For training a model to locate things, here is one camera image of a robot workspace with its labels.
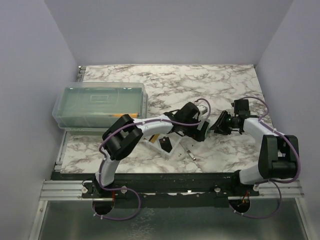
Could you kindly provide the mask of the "green leather card holder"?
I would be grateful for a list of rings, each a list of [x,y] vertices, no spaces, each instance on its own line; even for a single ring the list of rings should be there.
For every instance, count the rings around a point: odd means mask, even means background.
[[[206,120],[205,122],[207,123],[207,127],[206,127],[206,131],[205,131],[205,135],[204,135],[204,137],[205,137],[205,138],[208,138],[208,137],[209,137],[209,135],[210,135],[210,132],[211,132],[211,130],[210,130],[210,127],[211,127],[211,120],[210,120],[210,119],[208,119],[208,120]]]

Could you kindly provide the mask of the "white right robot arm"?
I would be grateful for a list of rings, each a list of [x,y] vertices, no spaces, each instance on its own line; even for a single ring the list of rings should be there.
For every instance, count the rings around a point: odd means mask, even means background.
[[[224,110],[217,121],[210,127],[215,134],[230,135],[237,131],[251,135],[260,146],[257,163],[238,172],[239,178],[230,183],[230,191],[241,196],[248,190],[248,185],[262,184],[268,181],[289,184],[300,175],[301,163],[298,138],[286,135],[267,125],[262,116],[252,115],[249,107],[250,97],[242,97],[231,105],[234,115]]]

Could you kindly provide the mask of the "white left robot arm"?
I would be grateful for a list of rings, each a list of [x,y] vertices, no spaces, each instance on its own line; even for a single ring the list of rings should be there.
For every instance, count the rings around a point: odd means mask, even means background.
[[[181,133],[203,142],[210,128],[211,105],[204,98],[196,100],[199,101],[206,102],[207,106],[188,102],[181,109],[165,112],[158,117],[137,119],[129,114],[121,116],[102,135],[103,142],[98,150],[103,154],[103,160],[95,174],[97,182],[93,191],[101,198],[110,194],[110,184],[115,179],[120,161],[130,155],[144,137]]]

